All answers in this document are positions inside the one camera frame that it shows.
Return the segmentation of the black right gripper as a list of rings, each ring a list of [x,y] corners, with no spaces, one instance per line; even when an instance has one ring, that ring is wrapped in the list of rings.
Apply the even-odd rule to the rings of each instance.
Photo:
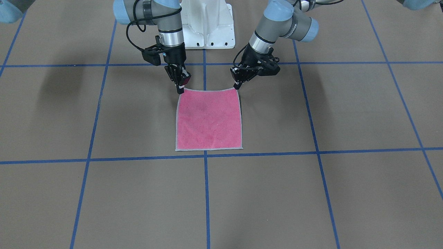
[[[163,45],[164,61],[168,65],[165,66],[165,70],[168,75],[171,75],[171,80],[176,86],[178,94],[184,93],[184,85],[186,85],[191,74],[186,70],[186,50],[185,44],[180,44],[174,47],[168,47]]]

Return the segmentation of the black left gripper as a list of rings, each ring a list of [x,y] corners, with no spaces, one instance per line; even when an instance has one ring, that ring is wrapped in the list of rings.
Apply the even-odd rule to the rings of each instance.
[[[230,69],[234,79],[234,89],[239,90],[242,84],[258,76],[258,55],[249,44],[244,46],[234,57],[233,66]]]

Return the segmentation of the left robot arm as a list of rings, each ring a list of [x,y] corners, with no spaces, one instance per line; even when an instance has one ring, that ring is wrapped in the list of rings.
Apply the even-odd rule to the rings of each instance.
[[[305,12],[321,5],[334,5],[332,0],[270,0],[263,16],[257,25],[250,41],[238,54],[241,61],[230,69],[234,79],[234,89],[239,90],[242,84],[256,76],[274,76],[280,71],[279,58],[273,56],[273,45],[278,38],[289,38],[294,41],[310,42],[319,31],[316,19],[305,15]]]

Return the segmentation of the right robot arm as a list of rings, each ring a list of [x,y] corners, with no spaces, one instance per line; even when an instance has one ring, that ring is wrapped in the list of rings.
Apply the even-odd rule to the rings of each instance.
[[[126,38],[141,52],[143,59],[154,65],[166,63],[165,71],[174,82],[178,94],[184,93],[191,74],[186,70],[186,48],[181,19],[182,7],[178,0],[114,0],[113,13],[118,23],[126,25]],[[159,34],[156,43],[147,48],[134,44],[129,28],[136,26],[141,32],[146,26],[156,26]]]

